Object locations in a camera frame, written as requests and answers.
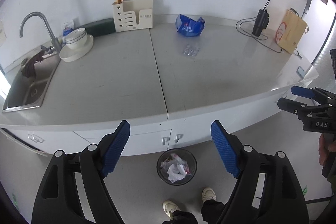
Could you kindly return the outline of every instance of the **blue plastic bag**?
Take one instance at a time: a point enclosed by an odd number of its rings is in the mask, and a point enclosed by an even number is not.
[[[185,37],[197,37],[200,35],[204,29],[204,24],[205,20],[201,17],[197,21],[194,21],[184,15],[179,15],[175,21],[177,32]]]

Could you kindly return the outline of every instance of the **white shoe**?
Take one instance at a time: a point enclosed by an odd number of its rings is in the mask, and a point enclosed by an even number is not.
[[[175,211],[181,211],[180,208],[172,201],[166,200],[163,204],[163,210],[165,211],[166,215],[171,218],[171,214]]]
[[[210,187],[205,188],[202,192],[203,203],[207,200],[216,200],[216,194]]]

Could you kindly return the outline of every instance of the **faucet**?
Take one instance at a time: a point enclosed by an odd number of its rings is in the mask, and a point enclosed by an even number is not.
[[[53,47],[50,47],[49,50],[51,52],[56,50],[58,53],[60,53],[61,49],[62,49],[62,46],[61,46],[60,42],[58,41],[58,39],[54,36],[53,31],[51,30],[50,25],[49,25],[45,15],[43,15],[43,13],[41,13],[41,12],[32,12],[23,19],[23,21],[21,23],[21,26],[20,26],[20,38],[23,37],[23,26],[25,25],[26,21],[33,16],[40,17],[43,20],[45,27],[47,28],[47,31],[48,31],[48,33],[50,35],[50,38],[51,38],[51,43],[53,45]]]

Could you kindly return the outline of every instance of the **paper bag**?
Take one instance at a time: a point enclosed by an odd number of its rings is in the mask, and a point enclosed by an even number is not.
[[[307,23],[292,10],[287,10],[276,32],[275,40],[281,48],[292,54],[303,34],[307,32],[309,32]]]

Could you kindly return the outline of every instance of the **white bowl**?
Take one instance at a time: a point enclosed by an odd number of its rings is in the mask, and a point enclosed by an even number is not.
[[[87,40],[87,33],[85,32],[82,37],[76,38],[72,41],[65,41],[65,43],[70,49],[75,50],[77,48],[83,47],[85,45],[86,40]]]
[[[85,28],[76,29],[76,30],[72,31],[71,33],[69,33],[67,36],[65,36],[64,40],[70,42],[72,40],[75,40],[75,39],[81,37],[85,32],[86,32]]]

